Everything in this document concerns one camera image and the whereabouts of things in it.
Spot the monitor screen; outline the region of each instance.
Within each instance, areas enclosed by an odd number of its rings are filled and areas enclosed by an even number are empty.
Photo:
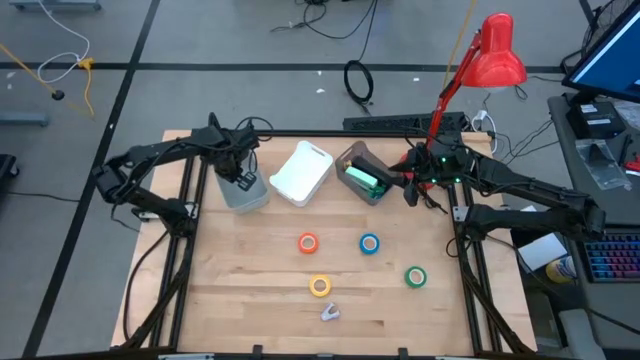
[[[640,102],[640,1],[618,17],[562,84]]]

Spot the red desk lamp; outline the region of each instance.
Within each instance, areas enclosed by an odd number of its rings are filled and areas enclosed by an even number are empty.
[[[460,86],[496,88],[522,84],[527,80],[522,61],[511,51],[512,38],[511,15],[498,13],[487,17],[482,30],[476,31],[455,76],[440,93],[429,127],[427,146],[438,133],[442,114]]]

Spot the tape roll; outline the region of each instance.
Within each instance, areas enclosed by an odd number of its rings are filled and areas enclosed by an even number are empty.
[[[373,255],[380,248],[380,239],[373,233],[367,233],[360,238],[360,250],[366,255]]]
[[[419,279],[417,281],[413,279],[416,274]],[[404,281],[412,288],[423,287],[427,283],[427,272],[419,266],[412,266],[404,273]]]
[[[305,241],[311,240],[311,246],[304,246]],[[305,254],[311,254],[318,250],[318,237],[314,233],[304,233],[298,238],[298,249]]]
[[[319,281],[324,282],[324,290],[322,291],[316,290],[316,283]],[[327,275],[313,275],[311,277],[311,281],[309,281],[309,290],[311,290],[313,296],[327,296],[329,291],[331,291],[331,281],[329,280],[329,277],[327,277]]]

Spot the gray floor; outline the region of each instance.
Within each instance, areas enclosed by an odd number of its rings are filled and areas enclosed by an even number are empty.
[[[126,62],[150,0],[102,3],[100,13],[55,15],[91,39],[91,54],[97,61]],[[334,0],[326,21],[318,27],[344,33],[359,20],[367,3]],[[381,0],[365,61],[446,64],[467,4],[462,0]],[[269,33],[272,27],[299,21],[302,9],[293,1],[282,0],[162,0],[141,61],[342,63],[359,54],[364,32],[344,41],[324,39],[307,30]],[[479,2],[470,30],[497,11],[514,15],[514,48],[527,65],[557,65],[579,46],[587,25],[577,1],[485,0]],[[470,36],[468,31],[463,48]],[[7,2],[0,4],[0,42],[25,61],[44,61],[63,51],[79,52],[83,45],[41,12],[20,13]],[[79,198],[123,75],[123,71],[94,72],[91,98],[97,117],[91,121],[51,101],[24,72],[0,70],[0,109],[46,111],[52,118],[47,128],[0,128],[0,153],[16,155],[22,168],[14,190]],[[74,71],[56,87],[82,105],[85,76]],[[375,105],[370,110],[374,115],[431,111],[443,79],[442,73],[426,72],[376,72],[373,76]],[[548,120],[546,99],[564,91],[557,83],[537,79],[529,80],[523,88],[529,94],[527,101],[518,100],[509,89],[488,102],[498,131],[515,141]],[[449,109],[473,116],[485,94],[463,88]],[[277,128],[287,129],[339,129],[344,117],[362,115],[346,96],[341,72],[138,71],[109,152],[116,154],[132,145],[158,141],[165,129],[204,126],[210,111],[225,125],[258,115]],[[532,147],[553,140],[551,128]],[[499,150],[505,154],[502,146]],[[561,156],[559,147],[551,146],[514,161],[512,168],[570,186]],[[109,221],[108,207],[94,195],[40,355],[109,346],[136,234]],[[517,199],[506,201],[523,205]],[[41,198],[8,196],[3,203],[0,358],[22,354],[74,210],[74,204]],[[126,211],[120,214],[136,224]]]

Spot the wooden tabletop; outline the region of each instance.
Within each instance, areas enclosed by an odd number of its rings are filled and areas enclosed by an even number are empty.
[[[189,131],[167,131],[164,140],[188,135]],[[479,152],[490,152],[489,138],[483,133],[465,133],[463,139]],[[266,182],[300,140],[275,137],[261,143],[257,156]],[[365,140],[369,150],[389,165],[407,150],[403,139],[306,140],[334,159],[355,141]],[[176,197],[183,168],[182,161],[158,167],[151,190]],[[194,169],[191,193],[198,166]],[[270,189],[267,206],[235,215],[226,207],[211,168],[207,179],[180,351],[247,353],[254,344],[262,344],[265,353],[393,355],[399,347],[407,347],[411,355],[472,354],[458,262],[445,254],[445,245],[453,238],[450,215],[421,204],[407,206],[400,188],[390,190],[371,207],[337,179],[333,167],[303,208]],[[449,208],[444,190],[434,188],[430,194]],[[484,198],[475,193],[474,199],[502,204],[500,195]],[[142,225],[132,265],[163,231],[159,222]],[[319,237],[319,248],[305,255],[298,250],[297,239],[309,231]],[[380,249],[372,256],[363,255],[358,247],[366,232],[380,238]],[[511,241],[506,230],[492,235]],[[157,300],[167,244],[165,240],[145,260],[134,280],[130,332]],[[535,349],[513,250],[488,241],[483,246],[496,307],[522,341]],[[412,289],[404,282],[403,274],[412,265],[428,273],[422,288]],[[314,274],[329,276],[328,296],[316,298],[310,293],[308,284]],[[338,306],[341,317],[323,322],[320,313],[329,302]],[[476,307],[482,323],[484,312],[479,303]],[[165,324],[172,314],[170,306]],[[123,342],[121,321],[122,310],[114,345]],[[164,343],[168,328],[163,332]],[[484,328],[483,341],[489,349]]]

